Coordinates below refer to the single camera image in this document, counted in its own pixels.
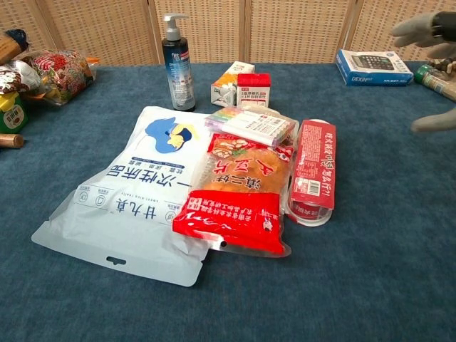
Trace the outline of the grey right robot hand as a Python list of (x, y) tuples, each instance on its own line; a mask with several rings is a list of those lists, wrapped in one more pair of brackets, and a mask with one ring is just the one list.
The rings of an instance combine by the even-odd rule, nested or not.
[[(427, 12), (395, 25), (391, 31), (395, 38), (394, 46), (404, 47), (414, 44), (417, 47), (433, 50), (427, 57), (447, 59), (455, 57), (455, 12)], [(455, 110), (429, 115), (411, 124), (413, 132), (439, 132), (455, 129)]]

